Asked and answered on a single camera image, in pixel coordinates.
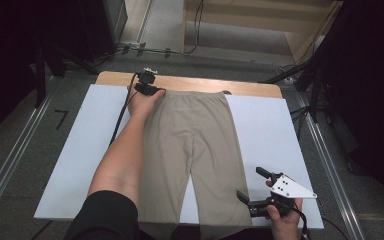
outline gray floor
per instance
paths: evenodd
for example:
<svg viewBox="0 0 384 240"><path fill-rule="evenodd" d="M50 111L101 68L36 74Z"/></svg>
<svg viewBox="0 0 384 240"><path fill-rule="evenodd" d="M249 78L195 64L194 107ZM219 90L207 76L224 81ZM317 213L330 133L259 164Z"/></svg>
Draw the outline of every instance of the gray floor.
<svg viewBox="0 0 384 240"><path fill-rule="evenodd" d="M162 75L256 82L275 76L281 65L293 62L290 53L287 52L286 41L281 34L277 32L260 34L264 36L260 42L265 44L257 44L258 46L251 49L249 46L239 49L232 47L237 46L236 43L241 40L240 37L229 37L227 39L232 41L224 40L223 47L217 45L217 41L214 40L203 41L204 46L199 48L196 55L192 56L170 55L165 57L146 52L138 55L136 52L130 51L127 54L119 54L108 59L105 64L100 66L100 70L134 72L143 67L151 67ZM83 70L71 70L63 79L54 78L52 80L53 83L58 84L47 111L0 198L0 239L31 239L46 224L46 220L33 219L33 214L87 89L95 80L96 76L89 75ZM295 110L301 107L298 93L293 87L282 82L279 85L289 109ZM0 168L29 118L34 102L35 93L32 92L1 124ZM55 110L68 111L67 117L58 129L57 126L62 115ZM326 123L322 112L319 113L319 120L319 126L336 170L344 183L366 239L384 239L384 187L369 176L356 176L348 172L346 154L342 150L335 132ZM322 216L347 234L338 203L306 124L301 130L300 146L314 191L318 194ZM325 229L312 231L313 239L344 239L330 223L324 222L324 224ZM69 222L53 222L38 239L61 239L68 225ZM241 239L258 239L260 235L257 234L259 233ZM176 239L194 239L190 235L180 235Z"/></svg>

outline white table surface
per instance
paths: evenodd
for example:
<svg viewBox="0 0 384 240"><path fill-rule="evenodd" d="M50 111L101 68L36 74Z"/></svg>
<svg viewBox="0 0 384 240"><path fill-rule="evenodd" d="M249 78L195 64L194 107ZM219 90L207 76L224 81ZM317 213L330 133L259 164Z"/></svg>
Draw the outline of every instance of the white table surface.
<svg viewBox="0 0 384 240"><path fill-rule="evenodd" d="M39 219L71 220L86 198L93 174L108 148L127 94L126 87L91 85L34 215ZM226 95L238 134L251 201L270 196L263 167L283 172L312 190L308 172L284 99ZM120 129L130 115L126 111ZM315 199L305 199L309 228L323 228ZM270 226L263 217L253 226ZM198 224L198 210L189 178L180 223Z"/></svg>

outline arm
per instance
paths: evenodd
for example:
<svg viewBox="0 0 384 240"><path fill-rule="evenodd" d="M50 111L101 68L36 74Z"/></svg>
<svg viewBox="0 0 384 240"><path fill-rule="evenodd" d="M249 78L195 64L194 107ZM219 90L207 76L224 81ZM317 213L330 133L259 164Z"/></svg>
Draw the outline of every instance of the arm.
<svg viewBox="0 0 384 240"><path fill-rule="evenodd" d="M267 186L273 184L270 181L266 182ZM302 209L302 199L296 198L295 204L298 209ZM287 216L281 217L277 208L273 205L267 206L272 224L272 234L275 240L297 240L298 223L300 216L298 213L291 211Z"/></svg>
<svg viewBox="0 0 384 240"><path fill-rule="evenodd" d="M138 206L145 121L157 99L164 93L164 90L160 90L147 97L136 94L136 90L132 88L129 97L134 96L129 104L131 117L101 160L88 195L110 190L123 194Z"/></svg>

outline beige shorts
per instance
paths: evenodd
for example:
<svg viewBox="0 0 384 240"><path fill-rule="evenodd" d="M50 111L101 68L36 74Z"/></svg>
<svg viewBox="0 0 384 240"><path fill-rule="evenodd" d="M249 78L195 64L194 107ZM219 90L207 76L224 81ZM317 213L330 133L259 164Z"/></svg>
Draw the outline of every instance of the beige shorts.
<svg viewBox="0 0 384 240"><path fill-rule="evenodd" d="M252 225L236 197L248 190L223 93L167 91L146 122L143 166L139 221L179 223L191 176L200 225Z"/></svg>

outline wooden edge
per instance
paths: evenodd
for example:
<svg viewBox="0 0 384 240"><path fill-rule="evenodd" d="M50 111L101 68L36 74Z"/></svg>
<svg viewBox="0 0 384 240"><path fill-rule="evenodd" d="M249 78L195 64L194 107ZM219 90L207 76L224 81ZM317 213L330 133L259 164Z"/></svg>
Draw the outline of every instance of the wooden edge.
<svg viewBox="0 0 384 240"><path fill-rule="evenodd" d="M133 73L101 72L96 84L128 86L132 77ZM157 75L155 86L175 91L221 92L226 90L233 95L282 98L279 86L272 84Z"/></svg>

